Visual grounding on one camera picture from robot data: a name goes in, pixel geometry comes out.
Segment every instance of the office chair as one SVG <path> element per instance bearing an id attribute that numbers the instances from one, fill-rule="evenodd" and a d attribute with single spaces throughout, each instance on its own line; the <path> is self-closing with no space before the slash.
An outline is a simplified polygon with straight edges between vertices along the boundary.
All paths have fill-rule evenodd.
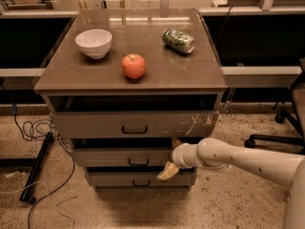
<path id="1" fill-rule="evenodd" d="M 249 139 L 245 141 L 245 147 L 255 148 L 256 140 L 265 140 L 278 143 L 287 143 L 297 146 L 305 147 L 305 58 L 300 59 L 301 74 L 297 77 L 290 88 L 292 97 L 292 104 L 295 110 L 294 118 L 287 110 L 282 110 L 275 116 L 276 123 L 283 123 L 285 119 L 293 125 L 300 137 L 286 137 L 276 135 L 250 135 Z M 299 154 L 305 155 L 303 148 Z"/>

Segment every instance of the black metal stand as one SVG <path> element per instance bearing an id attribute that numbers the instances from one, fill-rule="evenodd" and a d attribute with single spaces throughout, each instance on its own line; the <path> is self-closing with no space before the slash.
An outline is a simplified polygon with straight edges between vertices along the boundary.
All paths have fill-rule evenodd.
<path id="1" fill-rule="evenodd" d="M 46 138 L 40 148 L 37 158 L 9 158 L 9 159 L 0 159 L 0 167 L 32 167 L 30 171 L 30 176 L 25 185 L 25 189 L 22 192 L 20 201 L 26 201 L 28 203 L 35 203 L 36 199 L 32 196 L 32 186 L 35 182 L 35 179 L 39 173 L 39 170 L 42 166 L 43 159 L 48 149 L 50 148 L 54 138 L 51 132 L 48 132 Z"/>

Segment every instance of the bottom drawer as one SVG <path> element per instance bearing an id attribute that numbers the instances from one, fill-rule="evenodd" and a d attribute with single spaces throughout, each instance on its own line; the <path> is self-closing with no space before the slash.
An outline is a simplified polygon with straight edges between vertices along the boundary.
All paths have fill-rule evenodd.
<path id="1" fill-rule="evenodd" d="M 164 167 L 99 167 L 85 168 L 85 178 L 95 189 L 106 188 L 184 188 L 190 189 L 196 180 L 196 169 L 181 170 L 168 180 L 157 176 Z"/>

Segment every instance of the white cable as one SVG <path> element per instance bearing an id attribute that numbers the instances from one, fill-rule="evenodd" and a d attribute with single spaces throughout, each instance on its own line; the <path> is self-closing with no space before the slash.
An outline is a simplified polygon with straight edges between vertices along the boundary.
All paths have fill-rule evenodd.
<path id="1" fill-rule="evenodd" d="M 16 191 L 12 191 L 12 192 L 0 192 L 0 195 L 11 195 L 11 194 L 20 193 L 20 192 L 22 192 L 23 190 L 25 190 L 25 189 L 27 189 L 27 188 L 29 188 L 29 187 L 33 186 L 34 184 L 37 184 L 37 183 L 42 183 L 42 184 L 44 185 L 44 187 L 45 187 L 46 190 L 47 190 L 47 196 L 48 196 L 48 198 L 49 198 L 50 203 L 54 206 L 54 208 L 55 208 L 55 210 L 56 210 L 56 212 L 57 212 L 58 214 L 60 214 L 60 215 L 63 216 L 63 217 L 69 218 L 69 219 L 71 220 L 71 229 L 73 229 L 73 228 L 74 228 L 74 224 L 75 224 L 74 219 L 73 219 L 71 216 L 69 216 L 68 214 L 65 214 L 64 212 L 61 212 L 61 211 L 57 208 L 57 205 L 59 205 L 59 204 L 65 202 L 65 201 L 67 200 L 67 199 L 63 199 L 63 197 L 64 197 L 67 193 L 70 193 L 70 192 L 73 192 L 73 191 L 68 191 L 68 192 L 65 193 L 56 203 L 53 203 L 53 202 L 51 201 L 49 189 L 48 189 L 46 183 L 43 182 L 43 181 L 35 181 L 35 182 L 32 183 L 31 185 L 29 185 L 29 186 L 27 186 L 27 187 L 24 187 L 24 188 L 22 188 L 22 189 L 16 190 Z"/>

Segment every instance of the chair wheel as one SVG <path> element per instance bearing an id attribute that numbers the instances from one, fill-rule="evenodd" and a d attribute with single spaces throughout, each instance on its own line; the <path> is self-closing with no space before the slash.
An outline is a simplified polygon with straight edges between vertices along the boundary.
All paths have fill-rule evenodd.
<path id="1" fill-rule="evenodd" d="M 276 114 L 276 116 L 275 116 L 275 122 L 279 123 L 279 124 L 283 123 L 285 121 L 285 119 L 286 119 L 286 117 L 280 113 Z"/>
<path id="2" fill-rule="evenodd" d="M 245 140 L 245 147 L 246 148 L 253 149 L 253 148 L 255 148 L 255 146 L 256 146 L 256 143 L 255 143 L 254 140 L 251 140 L 251 139 Z"/>

